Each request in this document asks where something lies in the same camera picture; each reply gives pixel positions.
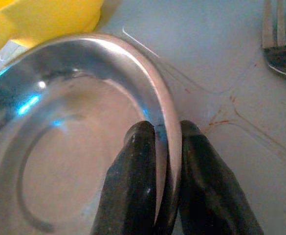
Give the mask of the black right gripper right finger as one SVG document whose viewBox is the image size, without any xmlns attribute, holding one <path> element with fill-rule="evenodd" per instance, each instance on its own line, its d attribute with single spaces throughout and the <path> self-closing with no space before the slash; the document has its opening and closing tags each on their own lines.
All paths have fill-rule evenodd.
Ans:
<svg viewBox="0 0 286 235">
<path fill-rule="evenodd" d="M 179 213 L 186 235 L 262 235 L 233 171 L 191 121 L 181 122 Z"/>
</svg>

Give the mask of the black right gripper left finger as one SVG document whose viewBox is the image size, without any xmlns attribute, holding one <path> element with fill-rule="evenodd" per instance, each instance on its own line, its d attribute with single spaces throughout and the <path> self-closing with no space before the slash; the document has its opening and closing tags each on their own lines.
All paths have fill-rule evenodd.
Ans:
<svg viewBox="0 0 286 235">
<path fill-rule="evenodd" d="M 109 167 L 92 235 L 150 235 L 156 209 L 156 156 L 154 127 L 134 124 L 124 147 Z"/>
</svg>

